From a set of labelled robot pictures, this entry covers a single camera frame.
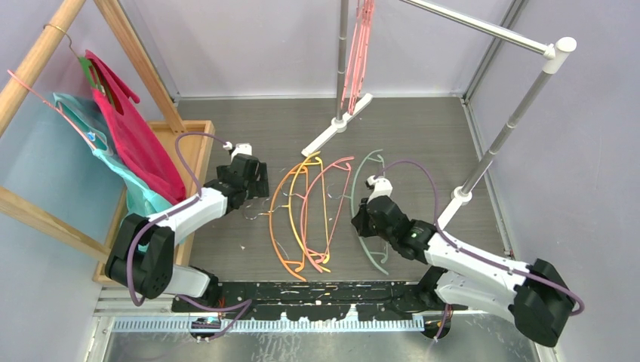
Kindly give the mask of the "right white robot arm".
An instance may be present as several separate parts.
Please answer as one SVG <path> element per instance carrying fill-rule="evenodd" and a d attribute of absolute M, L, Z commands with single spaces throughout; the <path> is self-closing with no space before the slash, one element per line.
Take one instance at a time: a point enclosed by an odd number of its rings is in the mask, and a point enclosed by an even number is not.
<path fill-rule="evenodd" d="M 388 196 L 361 199 L 351 223 L 359 236 L 379 237 L 403 258 L 428 266 L 418 289 L 428 309 L 449 304 L 486 311 L 546 347 L 558 344 L 574 312 L 577 296 L 552 263 L 508 260 L 468 245 L 408 218 Z"/>

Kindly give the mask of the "green plastic hanger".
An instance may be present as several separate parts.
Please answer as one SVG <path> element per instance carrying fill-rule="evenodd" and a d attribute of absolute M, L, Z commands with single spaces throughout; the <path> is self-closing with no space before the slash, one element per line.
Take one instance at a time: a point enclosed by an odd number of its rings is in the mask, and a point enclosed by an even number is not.
<path fill-rule="evenodd" d="M 386 166 L 386 162 L 383 157 L 383 149 L 375 149 L 369 152 L 365 157 L 363 157 L 363 159 L 355 169 L 355 173 L 353 177 L 351 178 L 351 186 L 350 186 L 349 192 L 341 192 L 339 195 L 332 195 L 329 191 L 326 191 L 326 195 L 332 200 L 341 200 L 341 201 L 343 199 L 349 200 L 350 216 L 356 215 L 356 207 L 358 206 L 358 202 L 356 201 L 356 187 L 357 187 L 358 177 L 362 171 L 362 168 L 368 162 L 374 162 L 379 164 L 380 170 L 382 170 Z M 381 251 L 370 250 L 370 248 L 367 245 L 367 242 L 364 240 L 363 237 L 358 235 L 356 235 L 356 237 L 358 238 L 358 242 L 360 243 L 360 246 L 364 254 L 368 258 L 372 266 L 375 267 L 375 269 L 377 269 L 379 272 L 383 273 L 385 276 L 389 276 L 389 272 L 384 268 L 387 260 L 389 259 L 389 248 L 383 247 Z"/>

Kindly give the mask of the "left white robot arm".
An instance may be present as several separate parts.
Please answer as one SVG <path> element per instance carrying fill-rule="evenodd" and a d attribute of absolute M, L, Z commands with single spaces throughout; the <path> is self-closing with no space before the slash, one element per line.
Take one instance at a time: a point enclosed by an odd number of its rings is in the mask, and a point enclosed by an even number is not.
<path fill-rule="evenodd" d="M 146 299 L 186 296 L 200 310 L 211 311 L 220 301 L 218 278 L 201 268 L 174 263 L 174 250 L 208 222 L 239 209 L 247 200 L 268 196 L 267 164 L 253 155 L 237 154 L 230 164 L 217 167 L 217 178 L 191 198 L 149 216 L 127 215 L 105 275 Z"/>

